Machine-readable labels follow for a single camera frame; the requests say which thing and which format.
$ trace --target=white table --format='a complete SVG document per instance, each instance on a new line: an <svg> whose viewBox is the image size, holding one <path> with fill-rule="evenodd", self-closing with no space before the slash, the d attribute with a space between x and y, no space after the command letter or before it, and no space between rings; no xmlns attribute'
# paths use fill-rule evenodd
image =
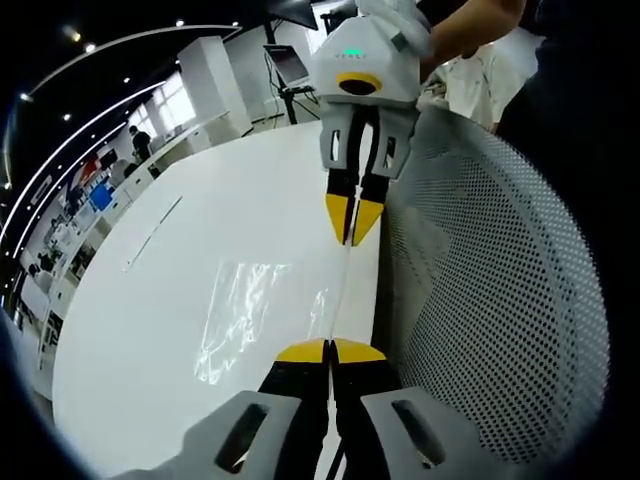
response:
<svg viewBox="0 0 640 480"><path fill-rule="evenodd" d="M337 243L319 134L319 122L283 128L173 165L103 243L53 384L56 425L100 475L178 453L190 426L257 389L292 343L370 341L379 224L358 248ZM331 425L318 478L338 440Z"/></svg>

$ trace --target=monitor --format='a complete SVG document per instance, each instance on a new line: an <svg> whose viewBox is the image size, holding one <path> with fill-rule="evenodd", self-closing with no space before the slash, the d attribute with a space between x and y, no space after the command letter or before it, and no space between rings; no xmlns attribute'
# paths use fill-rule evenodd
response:
<svg viewBox="0 0 640 480"><path fill-rule="evenodd" d="M264 49L287 87L307 81L309 71L291 45L265 45Z"/></svg>

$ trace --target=chair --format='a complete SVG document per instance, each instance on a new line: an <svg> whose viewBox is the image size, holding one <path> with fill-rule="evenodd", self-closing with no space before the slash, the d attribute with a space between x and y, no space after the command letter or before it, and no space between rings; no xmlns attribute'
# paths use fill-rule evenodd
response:
<svg viewBox="0 0 640 480"><path fill-rule="evenodd" d="M602 409L609 337L598 276L570 214L517 152L430 107L389 191L391 357L529 466L561 460Z"/></svg>

